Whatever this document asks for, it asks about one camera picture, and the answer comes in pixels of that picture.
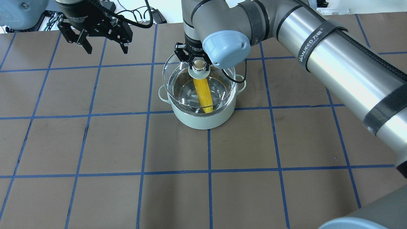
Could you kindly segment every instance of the grid line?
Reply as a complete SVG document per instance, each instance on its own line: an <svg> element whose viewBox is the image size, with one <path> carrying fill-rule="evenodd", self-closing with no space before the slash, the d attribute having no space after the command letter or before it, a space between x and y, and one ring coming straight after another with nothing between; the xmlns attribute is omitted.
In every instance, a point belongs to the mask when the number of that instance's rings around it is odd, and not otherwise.
<svg viewBox="0 0 407 229"><path fill-rule="evenodd" d="M332 114L333 114L333 117L334 117L334 119L335 119L335 125L336 125L336 128L337 128L337 130L338 130L339 139L340 139L340 141L341 141L342 150L343 150L343 152L344 152L346 165L347 165L348 171L349 171L350 181L352 182L353 192L354 192L355 198L356 198L356 203L357 203L358 208L361 208L361 204L360 204L360 200L359 200L359 194L358 194L358 192L357 192L356 183L355 183L355 180L354 180L354 178L353 178L353 172L352 172L352 168L351 168L351 166L350 166L350 162L349 162L349 158L348 158L348 153L347 153L347 151L346 151L344 138L343 138L343 136L342 136L341 127L339 126L339 121L338 121L338 117L336 116L335 107L333 106L333 103L332 103L332 97L331 97L330 92L329 92L328 89L326 89L326 93L327 93L327 95L328 95L329 102L330 102L330 104L332 105L332 106L331 106Z"/></svg>
<svg viewBox="0 0 407 229"><path fill-rule="evenodd" d="M380 55L396 55L396 54L407 54L407 52L383 52L378 53ZM295 59L294 56L286 57L265 57L264 59ZM258 58L247 58L248 61L252 60L262 60L261 57ZM113 65L102 65L101 68L112 68L112 67L124 67L124 66L145 66L145 65L164 65L164 62L160 63L141 63L141 64L113 64ZM81 67L62 67L62 68L34 68L34 69L14 69L14 70L0 70L0 73L12 73L12 72L30 72L30 71L46 71L46 70L69 70L69 69L82 69L82 68L98 68L99 66L81 66Z"/></svg>
<svg viewBox="0 0 407 229"><path fill-rule="evenodd" d="M70 219L71 212L72 212L72 204L74 202L75 191L76 191L76 187L77 187L77 184L78 184L78 174L79 174L79 170L81 169L82 156L83 156L83 151L85 149L86 137L88 135L89 124L90 124L90 119L91 119L91 114L92 114L92 109L93 109L93 103L94 103L94 100L95 100L96 89L97 89L97 86L98 86L99 75L100 75L100 72L101 72L103 56L105 54L106 42L107 42L107 38L105 38L105 43L103 44L101 59L100 59L100 62L99 62L99 67L98 67L98 73L96 75L95 86L93 88L92 100L90 101L88 121L86 123L85 132L83 134L81 153L79 154L78 167L77 167L77 171L76 171L76 174L75 174L75 181L74 181L74 185L73 185L73 188L72 188L71 200L69 202L68 214L66 216L66 221L65 221L65 229L68 229L69 219Z"/></svg>
<svg viewBox="0 0 407 229"><path fill-rule="evenodd" d="M351 165L352 169L372 169L372 168L394 168L393 164L379 165ZM282 168L251 168L251 169L215 169L211 173L234 173L234 172L276 172L282 171L304 171L304 170L345 170L343 166L319 166L319 167L282 167ZM209 173L209 170L176 170L176 171L156 171L144 172L144 175L166 175L166 174L195 174ZM50 178L50 177L99 177L99 176L135 176L141 172L118 172L118 173L82 173L82 174L36 174L36 175L15 175L14 178ZM12 178L13 176L0 176L0 179Z"/></svg>
<svg viewBox="0 0 407 229"><path fill-rule="evenodd" d="M52 62L54 60L54 56L55 56L55 53L57 51L57 47L58 47L60 38L61 38L61 33L59 33L59 35L58 35L58 39L57 39L57 42L55 44L54 52L52 54L52 57L51 57L48 68L51 66L51 64L52 64ZM37 102L36 102L35 107L34 107L33 115L31 116L30 124L28 126L28 130L27 130L26 136L24 138L23 144L21 146L20 154L18 155L18 160L17 160L17 163L16 163L15 168L14 168L14 173L13 173L13 176L12 176L12 178L10 180L10 185L9 185L8 190L7 190L7 194L6 194L6 197L4 198L3 206L2 206L1 211L0 211L0 220L3 217L4 209L6 208L6 204L7 204L7 200L9 198L9 195L10 195L11 187L13 186L14 179L15 179L15 176L17 174L18 166L20 165L21 157L22 157L22 155L24 153L25 145L27 143L27 138L28 138L28 135L30 134L30 130L31 130L31 127L32 127L32 124L33 124L33 121L34 121L34 116L35 116L35 113L37 112L38 104L39 104L39 101L41 100L42 92L44 91L44 86L45 86L45 83L47 81L48 74L49 74L49 70L46 72L46 74L44 76L44 80L42 82L41 90L39 91L38 99L37 99Z"/></svg>
<svg viewBox="0 0 407 229"><path fill-rule="evenodd" d="M265 59L264 59L262 42L260 42L260 53L261 53L261 58L262 58L261 61L262 61L262 64L263 64L263 74L264 74L264 81L265 81L265 85L266 85L267 100L269 102L270 117L271 117L271 128L273 130L274 147L276 149L278 175L280 177L280 187L281 187L282 203L283 203L283 207L284 207L285 222L286 222L287 228L290 229L290 220L289 220L289 217L288 217L287 201L286 201L285 189L284 189L284 179L283 179L282 170L281 170L281 161L280 161L280 154L279 154L279 151L278 151L276 126L275 126L275 123L274 123L273 106L272 106L271 98L270 98L269 82L267 80L267 71L266 71L266 64L265 64Z"/></svg>
<svg viewBox="0 0 407 229"><path fill-rule="evenodd" d="M333 104L334 107L345 106L343 104ZM330 104L322 105L297 105L297 106L272 106L272 109L292 109L292 108L317 108L317 107L331 107ZM268 110L270 107L243 107L235 108L235 110ZM170 114L174 113L173 110L163 110L163 111L143 111L143 112L122 112L122 113L96 113L91 114L91 117L94 116L114 116L114 115L146 115L149 114ZM88 117L88 114L77 114L77 115L51 115L51 116L34 116L34 119L69 119L69 118L83 118ZM9 119L31 119L31 116L22 116L22 117L0 117L0 120L9 120Z"/></svg>
<svg viewBox="0 0 407 229"><path fill-rule="evenodd" d="M394 55L394 54L407 54L407 52L387 52L387 53L378 53L380 55Z"/></svg>
<svg viewBox="0 0 407 229"><path fill-rule="evenodd" d="M155 47L157 43L157 30L158 25L155 25L154 30L154 43L153 43L153 56L151 58L151 75L150 75L150 91L149 91L149 104L147 107L147 118L146 118L146 130L144 134L144 148L143 148L143 159L141 164L141 174L140 174L140 188L138 190L138 204L137 204L137 213L136 213L136 229L140 228L140 215L141 215L141 201L143 194L143 184L144 184L144 170L146 166L146 153L147 153L147 139L149 135L149 122L150 122L150 109L151 109L151 94L153 90L153 76L154 76L154 61L155 61Z"/></svg>
<svg viewBox="0 0 407 229"><path fill-rule="evenodd" d="M11 45L12 45L13 42L14 42L14 38L15 38L16 34L17 34L17 33L14 33L14 34L13 34L13 38L12 38L11 41L10 41L9 47L7 48L7 51L6 51L6 53L4 54L3 61L1 61L1 64L0 64L0 70L3 68L4 62L6 61L7 55L9 54L9 51L10 51L10 49L11 49Z"/></svg>
<svg viewBox="0 0 407 229"><path fill-rule="evenodd" d="M209 229L213 229L212 210L212 156L211 156L210 129L208 129L208 189L209 189Z"/></svg>
<svg viewBox="0 0 407 229"><path fill-rule="evenodd" d="M363 30L362 24L360 23L359 16L357 14L355 14L355 17L356 17L357 23L359 24L359 28L362 31L363 37L365 38L366 44L370 48L368 38L366 37L365 31Z"/></svg>

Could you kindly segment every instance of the cable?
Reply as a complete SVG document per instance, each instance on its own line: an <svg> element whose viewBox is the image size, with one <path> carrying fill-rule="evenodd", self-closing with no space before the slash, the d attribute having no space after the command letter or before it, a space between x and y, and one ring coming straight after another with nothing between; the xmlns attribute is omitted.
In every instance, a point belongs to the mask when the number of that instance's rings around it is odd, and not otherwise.
<svg viewBox="0 0 407 229"><path fill-rule="evenodd" d="M120 12L117 12L117 14L120 14L120 13L123 13L123 12L130 12L130 13L132 13L133 14L133 17L134 17L134 19L136 20L136 22L138 23L138 20L137 20L137 17L136 17L136 15L134 14L134 11L133 10L122 10L122 11L120 11Z"/></svg>
<svg viewBox="0 0 407 229"><path fill-rule="evenodd" d="M127 9L120 3L119 0L117 0L117 2L119 3L119 5L120 5L123 9L127 10Z"/></svg>
<svg viewBox="0 0 407 229"><path fill-rule="evenodd" d="M311 7L309 7L307 4L302 2L301 0L293 0L294 2L300 4L303 6L305 9L307 9L314 17L319 19L321 22L324 22L325 19L319 15L317 12L315 12ZM341 37L343 37L345 40L349 41L351 44L353 44L356 48L358 48L360 51L364 52L366 55L368 55L370 58L375 60L378 64L382 65L383 67L387 68L391 72L393 72L395 75L403 79L405 82L407 82L407 74L400 71L398 68L394 67L387 61L383 60L380 58L378 55L376 55L374 52L370 51L367 49L365 46L361 45L359 42L357 42L355 39L351 38L348 34L344 33L342 30L336 30L335 31L337 34L339 34Z"/></svg>
<svg viewBox="0 0 407 229"><path fill-rule="evenodd" d="M116 17L116 18L118 18L118 19L120 19L120 20L122 20L124 22L127 22L127 23L129 23L131 25L134 25L134 26L137 26L137 27L140 27L140 28L148 29L148 28L151 28L153 26L153 20L150 20L150 22L148 24L141 24L141 23L138 23L138 22L131 21L131 20L125 18L123 15L116 14L113 11L103 7L101 4L98 3L98 1L99 0L88 0L89 3L91 3L96 8L100 9L101 11L105 12L106 14L110 15L111 17ZM148 0L144 0L144 1L146 2L147 7L150 8L150 4L149 4ZM150 15L150 18L153 17L153 14L152 14L151 10L149 11L149 15Z"/></svg>
<svg viewBox="0 0 407 229"><path fill-rule="evenodd" d="M246 74L247 74L247 58L245 59L245 76L243 77L242 81L237 81L235 79L230 78L230 76L228 76L228 74L225 72L224 69L222 69L222 72L228 79L230 79L230 81L233 81L238 84L244 83L246 81Z"/></svg>

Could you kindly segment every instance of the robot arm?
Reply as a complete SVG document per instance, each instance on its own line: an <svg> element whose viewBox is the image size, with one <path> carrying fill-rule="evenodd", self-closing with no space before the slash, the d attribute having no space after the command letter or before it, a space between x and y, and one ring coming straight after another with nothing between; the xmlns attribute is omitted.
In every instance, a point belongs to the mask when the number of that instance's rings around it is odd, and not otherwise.
<svg viewBox="0 0 407 229"><path fill-rule="evenodd" d="M276 37L396 155L407 178L407 75L326 21L301 0L182 0L185 47L191 64L204 58L218 68L242 62L250 47ZM187 52L181 54L182 48Z"/></svg>

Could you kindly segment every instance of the corn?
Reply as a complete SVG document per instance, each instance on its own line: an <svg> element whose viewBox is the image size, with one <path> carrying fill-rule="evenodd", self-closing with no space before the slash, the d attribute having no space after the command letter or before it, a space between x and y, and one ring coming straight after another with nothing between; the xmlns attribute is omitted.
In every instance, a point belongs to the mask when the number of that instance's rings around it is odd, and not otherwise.
<svg viewBox="0 0 407 229"><path fill-rule="evenodd" d="M198 99L199 99L199 104L201 104L203 108L203 111L205 113L211 113L213 111L213 103L212 103L212 96L210 94L209 90L209 85L207 79L195 79L194 80L194 85L195 89L197 91Z"/></svg>

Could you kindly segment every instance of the table surface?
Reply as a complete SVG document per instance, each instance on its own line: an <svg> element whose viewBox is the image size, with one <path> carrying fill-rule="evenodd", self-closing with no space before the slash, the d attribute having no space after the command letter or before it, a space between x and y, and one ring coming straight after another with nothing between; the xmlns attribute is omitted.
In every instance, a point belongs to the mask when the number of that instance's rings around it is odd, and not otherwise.
<svg viewBox="0 0 407 229"><path fill-rule="evenodd" d="M330 18L407 72L407 13ZM132 29L127 55L104 37L88 55L59 31L0 35L1 229L309 229L407 184L275 39L252 47L231 118L195 130L158 97L182 24Z"/></svg>

